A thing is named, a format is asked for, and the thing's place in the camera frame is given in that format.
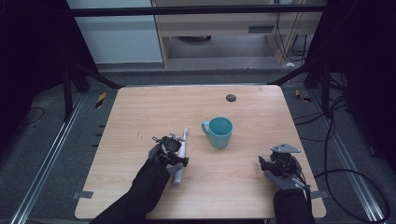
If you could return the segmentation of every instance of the white cylindrical object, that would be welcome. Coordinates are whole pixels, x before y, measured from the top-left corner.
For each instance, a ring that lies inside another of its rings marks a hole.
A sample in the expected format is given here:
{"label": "white cylindrical object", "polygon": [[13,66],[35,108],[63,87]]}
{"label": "white cylindrical object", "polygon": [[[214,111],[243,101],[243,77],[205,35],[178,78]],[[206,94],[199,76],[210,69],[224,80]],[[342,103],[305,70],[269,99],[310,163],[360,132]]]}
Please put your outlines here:
{"label": "white cylindrical object", "polygon": [[[184,158],[186,155],[186,146],[184,143],[181,144],[180,150],[178,151],[178,156],[181,158]],[[174,185],[180,185],[181,184],[181,178],[183,177],[183,168],[178,170],[175,173],[174,177]]]}

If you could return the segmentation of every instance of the teal mug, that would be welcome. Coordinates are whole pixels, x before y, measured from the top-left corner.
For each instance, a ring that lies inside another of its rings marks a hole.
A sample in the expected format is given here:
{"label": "teal mug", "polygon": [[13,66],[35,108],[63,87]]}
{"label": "teal mug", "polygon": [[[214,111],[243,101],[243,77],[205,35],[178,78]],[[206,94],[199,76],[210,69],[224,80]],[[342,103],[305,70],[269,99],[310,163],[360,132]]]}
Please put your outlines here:
{"label": "teal mug", "polygon": [[202,122],[202,130],[213,147],[225,148],[233,132],[233,123],[227,118],[215,117],[210,121],[204,120]]}

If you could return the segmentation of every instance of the mug handle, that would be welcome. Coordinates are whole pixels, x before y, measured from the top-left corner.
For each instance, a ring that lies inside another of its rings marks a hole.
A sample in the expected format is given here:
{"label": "mug handle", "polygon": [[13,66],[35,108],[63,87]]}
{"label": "mug handle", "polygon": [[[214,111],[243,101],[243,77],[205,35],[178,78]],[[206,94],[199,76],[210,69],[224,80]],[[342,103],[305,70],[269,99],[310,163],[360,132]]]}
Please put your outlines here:
{"label": "mug handle", "polygon": [[202,121],[202,131],[204,131],[206,135],[209,135],[209,131],[207,130],[208,127],[209,127],[209,121],[207,120]]}

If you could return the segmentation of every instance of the floor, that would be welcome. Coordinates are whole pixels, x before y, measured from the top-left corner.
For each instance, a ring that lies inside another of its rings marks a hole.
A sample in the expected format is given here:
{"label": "floor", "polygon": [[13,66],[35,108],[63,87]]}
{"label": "floor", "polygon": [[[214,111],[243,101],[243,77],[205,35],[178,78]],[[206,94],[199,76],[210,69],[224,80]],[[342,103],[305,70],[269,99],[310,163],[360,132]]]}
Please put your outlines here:
{"label": "floor", "polygon": [[[302,58],[297,55],[304,45],[302,41],[303,38],[299,38],[288,53],[294,60]],[[277,64],[263,35],[212,36],[207,41],[201,37],[176,37],[172,40],[169,57],[165,68],[104,71],[102,75],[127,86],[265,84],[285,76],[302,64],[301,61],[293,62],[294,67]],[[342,75],[334,74],[334,77],[346,82]],[[20,214],[26,217],[17,218],[26,223],[86,223],[74,217],[78,201],[74,196],[82,190],[117,94],[117,90],[87,79],[91,85],[88,93],[73,90],[74,102],[81,101],[82,104],[70,129],[66,127],[65,139],[57,139],[59,131],[64,128],[62,86],[43,91],[35,98],[31,111],[7,147],[8,154],[0,160],[0,223],[9,223]],[[322,192],[331,193],[331,197],[323,199],[327,215],[318,219],[318,223],[355,224],[369,218],[379,220],[387,214],[384,198],[391,209],[389,219],[383,223],[396,223],[393,215],[396,175],[383,158],[370,155],[370,146],[353,115],[348,112],[347,102],[341,101],[339,107],[334,109],[333,120],[321,116],[320,86],[307,90],[303,81],[304,74],[301,74],[282,85],[282,90],[314,175],[320,175],[325,170],[347,168],[367,176],[334,172],[328,175],[330,185],[323,175],[318,176],[317,182]],[[296,90],[300,91],[300,96],[296,96]],[[95,108],[102,92],[106,93],[106,99],[100,108]],[[333,104],[335,99],[342,97],[342,92],[332,90],[331,97]],[[326,137],[329,127],[332,131]],[[57,151],[52,151],[54,142],[60,146]],[[42,167],[47,167],[48,171],[40,169]],[[37,174],[46,175],[38,178]],[[378,194],[371,181],[374,186],[378,185],[384,197]],[[345,212],[340,204],[347,211],[352,211],[355,217]],[[18,209],[24,209],[24,213],[19,213]],[[205,221],[215,222],[263,223],[263,220]]]}

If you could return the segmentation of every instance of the black sleeve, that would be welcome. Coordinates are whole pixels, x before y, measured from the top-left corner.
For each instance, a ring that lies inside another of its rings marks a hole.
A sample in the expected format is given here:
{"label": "black sleeve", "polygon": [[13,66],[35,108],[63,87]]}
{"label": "black sleeve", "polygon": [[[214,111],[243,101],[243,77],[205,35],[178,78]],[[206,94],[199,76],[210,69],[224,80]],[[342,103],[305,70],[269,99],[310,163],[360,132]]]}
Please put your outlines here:
{"label": "black sleeve", "polygon": [[274,197],[276,224],[314,224],[305,195],[300,189],[280,190]]}
{"label": "black sleeve", "polygon": [[111,204],[90,224],[144,223],[160,200],[170,178],[166,168],[157,161],[147,161],[127,193]]}

